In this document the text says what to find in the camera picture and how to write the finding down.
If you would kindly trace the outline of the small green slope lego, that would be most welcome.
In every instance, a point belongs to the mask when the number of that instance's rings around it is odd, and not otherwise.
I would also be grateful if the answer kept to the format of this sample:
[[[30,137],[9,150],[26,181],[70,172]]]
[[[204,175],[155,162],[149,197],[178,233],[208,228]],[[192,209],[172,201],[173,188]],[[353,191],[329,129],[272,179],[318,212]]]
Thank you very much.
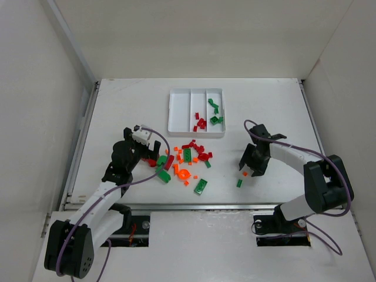
[[[243,183],[243,180],[242,179],[238,179],[236,187],[241,187],[242,183]]]

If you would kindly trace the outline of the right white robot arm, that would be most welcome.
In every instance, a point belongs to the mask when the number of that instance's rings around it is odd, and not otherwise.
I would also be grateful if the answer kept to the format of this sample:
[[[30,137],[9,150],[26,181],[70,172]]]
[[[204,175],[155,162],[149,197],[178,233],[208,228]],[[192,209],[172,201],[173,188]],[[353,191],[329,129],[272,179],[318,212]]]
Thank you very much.
[[[288,144],[286,136],[271,135],[263,124],[247,130],[252,142],[240,159],[239,168],[247,166],[254,177],[265,174],[270,159],[283,162],[304,179],[304,193],[279,204],[273,214],[254,217],[256,234],[294,233],[302,230],[299,221],[314,214],[327,215],[328,210],[345,205],[340,216],[348,213],[354,192],[342,159],[325,156],[311,149]]]

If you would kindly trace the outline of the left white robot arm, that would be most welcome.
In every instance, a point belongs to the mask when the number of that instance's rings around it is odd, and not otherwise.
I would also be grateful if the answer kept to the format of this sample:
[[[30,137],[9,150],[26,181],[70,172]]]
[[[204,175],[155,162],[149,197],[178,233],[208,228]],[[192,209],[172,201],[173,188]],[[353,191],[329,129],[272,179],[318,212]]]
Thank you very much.
[[[96,251],[132,218],[130,208],[119,204],[134,181],[132,171],[141,159],[157,160],[161,143],[149,140],[155,130],[143,125],[125,128],[123,140],[113,145],[111,161],[99,187],[70,218],[51,224],[43,266],[57,276],[83,279],[93,266]]]

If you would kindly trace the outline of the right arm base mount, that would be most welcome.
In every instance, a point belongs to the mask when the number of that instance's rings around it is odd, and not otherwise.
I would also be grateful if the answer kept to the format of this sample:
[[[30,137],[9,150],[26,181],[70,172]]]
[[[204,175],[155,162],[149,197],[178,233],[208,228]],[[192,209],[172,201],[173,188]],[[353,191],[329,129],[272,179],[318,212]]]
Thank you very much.
[[[311,246],[304,220],[285,221],[273,214],[256,214],[253,220],[258,247]]]

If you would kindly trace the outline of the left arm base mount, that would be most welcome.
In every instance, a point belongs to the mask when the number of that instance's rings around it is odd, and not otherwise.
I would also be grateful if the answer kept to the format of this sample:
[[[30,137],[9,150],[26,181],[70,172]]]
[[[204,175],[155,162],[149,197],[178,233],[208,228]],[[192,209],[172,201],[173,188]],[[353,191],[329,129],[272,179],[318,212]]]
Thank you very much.
[[[149,214],[133,215],[125,227],[109,237],[112,247],[148,247],[150,224]]]

